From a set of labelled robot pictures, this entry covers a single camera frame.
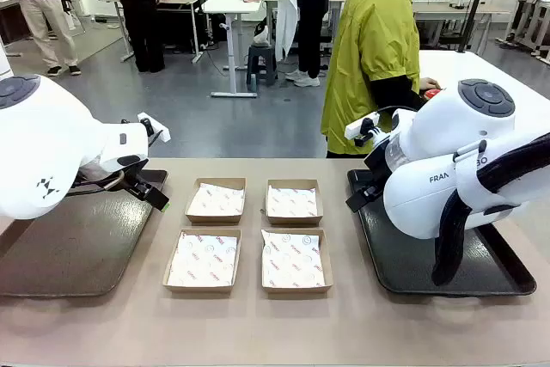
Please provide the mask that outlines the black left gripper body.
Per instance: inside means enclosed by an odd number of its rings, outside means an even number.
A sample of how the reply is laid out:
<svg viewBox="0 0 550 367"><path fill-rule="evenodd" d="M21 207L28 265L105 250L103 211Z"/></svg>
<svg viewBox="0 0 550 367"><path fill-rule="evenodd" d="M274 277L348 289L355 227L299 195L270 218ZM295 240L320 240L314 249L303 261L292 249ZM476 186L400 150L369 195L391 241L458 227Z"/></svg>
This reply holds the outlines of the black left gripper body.
<svg viewBox="0 0 550 367"><path fill-rule="evenodd" d="M136 198L145 198L151 185L141 175L143 164L133 164L123 170L122 189Z"/></svg>

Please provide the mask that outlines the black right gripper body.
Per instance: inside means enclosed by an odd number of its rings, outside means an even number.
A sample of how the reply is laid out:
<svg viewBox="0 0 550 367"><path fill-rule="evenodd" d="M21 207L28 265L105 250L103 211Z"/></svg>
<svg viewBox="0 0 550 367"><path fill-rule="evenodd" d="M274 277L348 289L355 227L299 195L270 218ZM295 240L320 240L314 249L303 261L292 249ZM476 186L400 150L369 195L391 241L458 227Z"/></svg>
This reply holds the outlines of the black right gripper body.
<svg viewBox="0 0 550 367"><path fill-rule="evenodd" d="M386 161L386 148L389 139L385 138L376 145L370 154L364 159L365 165L369 170L369 178L366 182L367 193L372 196L380 196L383 193L384 186L392 174Z"/></svg>

